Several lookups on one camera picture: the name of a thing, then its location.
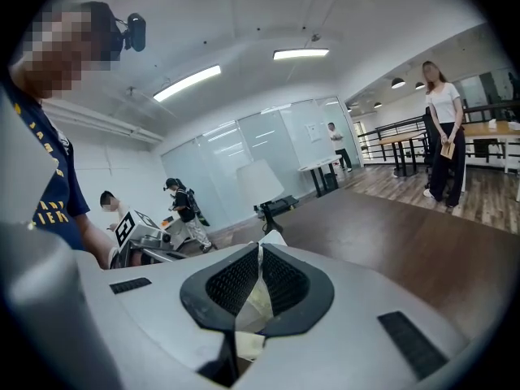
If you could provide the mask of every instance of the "white table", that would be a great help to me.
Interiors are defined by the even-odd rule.
[[[333,191],[334,189],[338,189],[338,181],[336,179],[336,173],[334,173],[334,168],[332,167],[332,164],[336,160],[339,160],[340,158],[341,158],[340,154],[335,154],[334,156],[320,159],[316,162],[302,166],[298,169],[299,172],[310,171],[310,174],[312,175],[312,180],[314,181],[314,186],[316,187],[316,193],[318,194],[317,197],[321,197],[322,195],[325,195],[325,193],[329,193],[329,192]],[[331,170],[334,189],[327,188],[327,182],[325,181],[325,176],[323,175],[323,171],[322,171],[322,166],[325,166],[325,165],[328,165],[328,168]],[[316,174],[314,173],[314,170],[316,170],[316,169],[318,169],[319,176],[322,179],[323,191],[324,191],[323,194],[322,194],[321,189],[319,188],[318,180],[316,179]]]

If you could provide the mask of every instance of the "glass wall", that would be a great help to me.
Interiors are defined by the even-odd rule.
[[[354,141],[352,132],[350,130],[349,122],[343,114],[343,110],[341,109],[338,99],[336,97],[322,98],[321,100],[316,100],[316,103],[323,112],[323,115],[325,117],[325,124],[334,123],[337,130],[343,136],[343,139],[341,141],[343,142],[343,146],[349,154],[352,166],[359,167],[359,157],[358,150],[356,149],[356,142]]]
[[[299,198],[313,192],[308,172],[299,172],[298,168],[334,154],[329,121],[336,123],[350,159],[359,165],[349,125],[339,105],[329,104],[333,101],[337,98],[274,106],[238,122],[221,124],[164,154],[164,169],[168,177],[181,179],[195,191],[210,223],[209,232],[239,223],[255,213],[242,201],[236,170],[266,159],[284,186],[281,197]]]
[[[254,210],[244,205],[236,182],[236,169],[252,162],[236,122],[203,134],[197,142],[206,178],[213,181],[231,224],[253,216]]]
[[[295,102],[280,109],[300,166],[334,154],[325,118],[315,100]]]
[[[253,160],[266,159],[284,186],[281,197],[300,197],[309,192],[305,176],[287,128],[278,110],[256,114],[238,121]]]
[[[219,193],[208,177],[206,165],[195,140],[189,141],[162,156],[168,178],[178,178],[195,191],[195,199],[210,223],[208,232],[229,227],[231,222],[224,210]]]

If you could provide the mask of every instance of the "white wall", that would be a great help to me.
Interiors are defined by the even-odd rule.
[[[296,85],[289,84],[271,91],[258,93],[252,97],[238,98],[224,108],[208,111],[185,125],[173,128],[164,141],[154,147],[153,152],[165,154],[186,141],[218,127],[220,124],[243,119],[268,107],[282,106],[283,104],[310,100],[312,98],[325,98],[336,94],[336,92],[336,83],[332,80]]]
[[[121,201],[147,214],[156,223],[168,216],[169,197],[160,157],[149,145],[123,136],[56,122],[74,145],[76,174],[89,218],[100,228],[117,222],[117,214],[102,211],[99,197],[111,191]]]
[[[484,22],[467,0],[378,0],[372,11],[353,20],[358,25],[351,30],[357,32],[337,63],[343,101],[414,56]]]

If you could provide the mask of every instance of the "white t-shirt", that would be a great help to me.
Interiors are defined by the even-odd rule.
[[[460,96],[455,85],[445,82],[444,88],[442,88],[440,93],[431,91],[426,95],[426,103],[433,104],[435,107],[439,123],[455,123],[457,112],[455,111],[453,101]]]
[[[123,219],[123,217],[128,213],[129,210],[130,210],[130,207],[128,205],[123,204],[121,201],[119,201],[119,206],[117,208],[119,221],[121,221],[121,219]]]
[[[343,135],[338,132],[338,129],[335,128],[333,132],[331,132],[330,130],[328,131],[328,135],[329,137],[332,138],[333,137],[343,137]],[[332,140],[332,145],[334,146],[334,150],[341,150],[344,148],[343,146],[343,139],[339,139],[339,140]]]

